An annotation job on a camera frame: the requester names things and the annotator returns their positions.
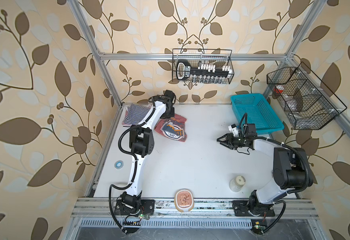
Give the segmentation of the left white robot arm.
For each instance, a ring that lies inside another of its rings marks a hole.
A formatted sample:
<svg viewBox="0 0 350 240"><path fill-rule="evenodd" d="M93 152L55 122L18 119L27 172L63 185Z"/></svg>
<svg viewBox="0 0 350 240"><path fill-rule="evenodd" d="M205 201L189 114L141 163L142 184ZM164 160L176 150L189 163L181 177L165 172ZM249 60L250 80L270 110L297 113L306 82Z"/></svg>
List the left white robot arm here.
<svg viewBox="0 0 350 240"><path fill-rule="evenodd" d="M126 235L131 232L118 221L115 215L112 205L112 190L123 191L117 197L116 206L119 206L121 210L125 211L127 217L138 217L144 213L144 207L141 204L143 192L142 178L146 158L153 152L155 146L154 128L161 119L171 118L175 115L175 102L175 93L166 90L163 95L156 95L149 98L149 103L152 105L146 115L128 110L128 114L139 120L137 124L132 124L125 130L118 139L118 149L120 152L132 157L129 181L125 187L111 184L108 195L111 216L118 228Z"/></svg>

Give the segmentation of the blue tape roll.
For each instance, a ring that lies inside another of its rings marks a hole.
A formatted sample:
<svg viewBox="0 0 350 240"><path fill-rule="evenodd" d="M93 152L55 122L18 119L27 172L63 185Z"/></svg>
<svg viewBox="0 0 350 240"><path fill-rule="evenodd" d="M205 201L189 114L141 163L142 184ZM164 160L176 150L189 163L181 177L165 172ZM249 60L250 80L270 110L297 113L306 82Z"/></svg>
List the blue tape roll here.
<svg viewBox="0 0 350 240"><path fill-rule="evenodd" d="M124 162L123 161L117 161L115 162L115 168L116 169L121 169L124 166Z"/></svg>

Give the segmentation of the black socket tool set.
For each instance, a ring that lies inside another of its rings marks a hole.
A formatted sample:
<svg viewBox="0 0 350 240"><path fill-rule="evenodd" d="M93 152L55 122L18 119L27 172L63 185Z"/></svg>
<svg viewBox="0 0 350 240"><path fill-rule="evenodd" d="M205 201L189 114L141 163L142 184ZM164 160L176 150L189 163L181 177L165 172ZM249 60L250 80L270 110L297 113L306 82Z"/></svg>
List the black socket tool set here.
<svg viewBox="0 0 350 240"><path fill-rule="evenodd" d="M232 66L225 62L179 60L173 64L173 78L181 82L230 84L234 77Z"/></svg>

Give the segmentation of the teal plastic basket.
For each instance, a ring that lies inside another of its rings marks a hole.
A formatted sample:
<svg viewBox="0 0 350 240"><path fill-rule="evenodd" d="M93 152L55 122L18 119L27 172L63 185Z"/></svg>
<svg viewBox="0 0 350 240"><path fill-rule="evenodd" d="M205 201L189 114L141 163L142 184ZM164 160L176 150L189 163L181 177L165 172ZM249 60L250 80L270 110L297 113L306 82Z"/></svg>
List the teal plastic basket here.
<svg viewBox="0 0 350 240"><path fill-rule="evenodd" d="M259 135L284 130L282 121L262 94L234 95L230 99L237 121L240 122L247 113L247 122L255 124Z"/></svg>

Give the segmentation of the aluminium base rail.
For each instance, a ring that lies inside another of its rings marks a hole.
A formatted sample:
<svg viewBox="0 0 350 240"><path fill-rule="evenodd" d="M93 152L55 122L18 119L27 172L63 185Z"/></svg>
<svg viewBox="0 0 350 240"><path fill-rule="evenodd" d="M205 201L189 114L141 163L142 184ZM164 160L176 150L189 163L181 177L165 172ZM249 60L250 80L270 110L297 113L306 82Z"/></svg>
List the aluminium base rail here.
<svg viewBox="0 0 350 240"><path fill-rule="evenodd" d="M174 199L156 198L153 204L147 204L145 214L127 217L121 214L121 207L115 209L113 220L107 198L78 198L72 211L68 230L80 227L111 227L127 222L128 228L182 228L182 229L251 229L256 225L267 226L282 213L280 220L293 223L307 223L317 231L321 228L318 213L310 200L286 199L286 209L282 204L271 207L269 213L255 217L240 211L233 199L201 198L194 200L194 207L189 212L180 212L175 207Z"/></svg>

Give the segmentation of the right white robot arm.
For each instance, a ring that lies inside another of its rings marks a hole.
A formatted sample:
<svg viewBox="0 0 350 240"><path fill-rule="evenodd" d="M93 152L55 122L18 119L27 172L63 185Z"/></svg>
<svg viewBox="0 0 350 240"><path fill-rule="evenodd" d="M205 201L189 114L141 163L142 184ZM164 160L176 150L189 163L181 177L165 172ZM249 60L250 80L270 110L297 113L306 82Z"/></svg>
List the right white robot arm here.
<svg viewBox="0 0 350 240"><path fill-rule="evenodd" d="M262 188L253 190L246 203L234 201L238 215L266 218L274 215L274 205L282 204L276 219L265 226L255 223L252 232L256 235L268 233L281 219L286 210L284 197L300 193L313 185L313 173L304 149L294 148L284 142L258 136L255 124L248 123L244 114L239 125L229 126L229 133L217 138L217 142L230 150L240 148L262 152L273 159L272 179Z"/></svg>

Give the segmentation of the maroon red garment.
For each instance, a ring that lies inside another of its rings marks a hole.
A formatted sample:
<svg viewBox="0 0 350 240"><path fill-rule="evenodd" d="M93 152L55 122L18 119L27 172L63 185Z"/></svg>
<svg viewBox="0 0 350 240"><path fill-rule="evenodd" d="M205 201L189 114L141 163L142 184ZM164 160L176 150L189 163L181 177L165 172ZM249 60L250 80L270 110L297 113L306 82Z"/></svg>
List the maroon red garment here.
<svg viewBox="0 0 350 240"><path fill-rule="evenodd" d="M161 119L155 126L155 131L168 139L185 142L187 139L185 132L186 121L186 118L175 114L174 117Z"/></svg>

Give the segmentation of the blue white striped tank top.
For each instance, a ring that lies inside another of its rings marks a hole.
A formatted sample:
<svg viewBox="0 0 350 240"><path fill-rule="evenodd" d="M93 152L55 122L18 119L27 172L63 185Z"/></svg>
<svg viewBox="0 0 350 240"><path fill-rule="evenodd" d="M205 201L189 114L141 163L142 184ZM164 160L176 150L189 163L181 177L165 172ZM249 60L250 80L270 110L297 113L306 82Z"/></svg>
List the blue white striped tank top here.
<svg viewBox="0 0 350 240"><path fill-rule="evenodd" d="M148 121L149 116L153 113L152 106L141 106L131 104L126 109L125 117L122 121L124 127L132 127Z"/></svg>

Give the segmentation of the pink oval container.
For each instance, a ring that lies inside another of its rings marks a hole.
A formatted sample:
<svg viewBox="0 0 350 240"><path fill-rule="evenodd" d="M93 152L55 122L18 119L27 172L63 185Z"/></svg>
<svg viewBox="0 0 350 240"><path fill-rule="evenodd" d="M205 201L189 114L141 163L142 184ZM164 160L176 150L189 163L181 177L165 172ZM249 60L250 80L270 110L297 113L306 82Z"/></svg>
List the pink oval container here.
<svg viewBox="0 0 350 240"><path fill-rule="evenodd" d="M188 189L181 189L177 191L175 194L174 203L179 212L190 212L194 208L194 197L192 192Z"/></svg>

